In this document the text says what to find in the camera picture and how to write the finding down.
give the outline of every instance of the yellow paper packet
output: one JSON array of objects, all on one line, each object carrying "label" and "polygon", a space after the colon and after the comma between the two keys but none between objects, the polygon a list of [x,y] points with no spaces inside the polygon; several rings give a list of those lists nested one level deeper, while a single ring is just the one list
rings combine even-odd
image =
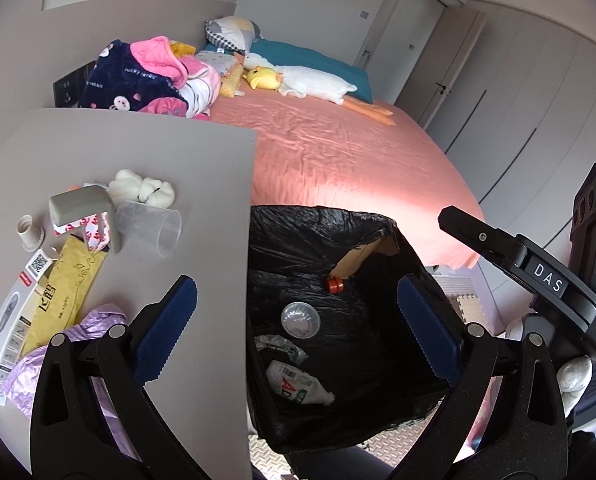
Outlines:
[{"label": "yellow paper packet", "polygon": [[49,344],[54,334],[76,323],[105,257],[105,252],[92,253],[79,238],[68,237],[62,256],[47,279],[20,355]]}]

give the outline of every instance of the table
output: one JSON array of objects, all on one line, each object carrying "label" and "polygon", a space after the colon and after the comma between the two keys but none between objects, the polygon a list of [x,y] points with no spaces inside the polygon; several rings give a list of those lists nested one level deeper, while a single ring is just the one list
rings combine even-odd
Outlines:
[{"label": "table", "polygon": [[[108,254],[83,311],[115,303],[132,319],[181,274],[198,305],[159,380],[146,390],[175,436],[213,480],[251,476],[247,441],[245,301],[255,132],[205,121],[111,110],[50,108],[22,116],[0,147],[0,305],[30,258],[15,233],[25,214],[84,182],[129,168],[167,180],[183,231],[166,259],[130,240]],[[29,421],[0,406],[0,437],[27,468]]]}]

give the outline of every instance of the purple plastic bag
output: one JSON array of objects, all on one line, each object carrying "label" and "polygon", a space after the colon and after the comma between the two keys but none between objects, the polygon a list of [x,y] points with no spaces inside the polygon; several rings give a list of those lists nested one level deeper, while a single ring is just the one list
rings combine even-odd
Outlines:
[{"label": "purple plastic bag", "polygon": [[[126,316],[117,306],[109,303],[92,310],[82,320],[82,323],[73,325],[63,332],[69,339],[71,339],[71,341],[97,339],[102,337],[107,330],[118,323],[126,323]],[[31,418],[31,412],[33,411],[35,388],[38,384],[38,377],[46,352],[46,346],[29,352],[17,365],[15,365],[4,383],[3,391],[6,396],[28,418]],[[111,434],[113,434],[113,438],[115,439],[118,448],[125,455],[139,460],[136,451],[133,449],[129,438],[118,419],[118,415],[113,408],[113,403],[104,386],[104,381],[101,378],[92,378],[92,384],[95,390],[95,395],[102,408],[102,414],[111,430]]]}]

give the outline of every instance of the pink bedding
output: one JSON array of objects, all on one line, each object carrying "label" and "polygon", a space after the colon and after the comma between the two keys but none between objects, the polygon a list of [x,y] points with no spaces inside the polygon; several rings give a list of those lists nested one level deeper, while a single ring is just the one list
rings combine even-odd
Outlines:
[{"label": "pink bedding", "polygon": [[252,90],[220,97],[211,120],[257,131],[254,205],[328,206],[378,213],[398,222],[425,266],[457,269],[478,255],[440,231],[437,217],[456,205],[482,219],[462,177],[403,111],[382,126],[342,106]]}]

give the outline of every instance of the teal pillow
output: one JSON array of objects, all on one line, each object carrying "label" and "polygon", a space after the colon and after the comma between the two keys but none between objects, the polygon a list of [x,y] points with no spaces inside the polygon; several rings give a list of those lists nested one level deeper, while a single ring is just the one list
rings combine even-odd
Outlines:
[{"label": "teal pillow", "polygon": [[[206,50],[217,50],[212,44]],[[280,41],[269,41],[260,38],[251,44],[251,52],[267,58],[276,66],[306,66],[341,77],[349,84],[358,88],[349,95],[369,104],[373,104],[369,75],[362,68],[348,65],[337,59],[332,59],[310,48],[302,48]]]}]

